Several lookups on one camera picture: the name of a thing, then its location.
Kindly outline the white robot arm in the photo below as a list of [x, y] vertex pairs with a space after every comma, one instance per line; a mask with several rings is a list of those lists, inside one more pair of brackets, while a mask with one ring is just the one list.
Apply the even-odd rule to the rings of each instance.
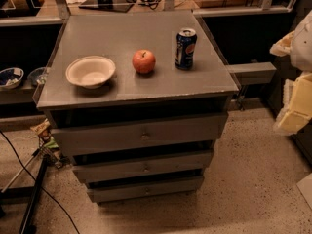
[[312, 119], [312, 11], [294, 31], [273, 44], [270, 53], [278, 57], [289, 56], [291, 65], [302, 71], [294, 81], [285, 81], [283, 108], [273, 126], [276, 133], [290, 136]]

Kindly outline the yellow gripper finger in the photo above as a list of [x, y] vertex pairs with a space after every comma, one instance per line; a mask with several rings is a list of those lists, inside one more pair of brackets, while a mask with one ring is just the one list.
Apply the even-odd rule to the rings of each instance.
[[282, 135], [296, 134], [312, 119], [312, 74], [303, 72], [294, 81], [287, 79], [283, 88], [283, 108], [273, 130]]

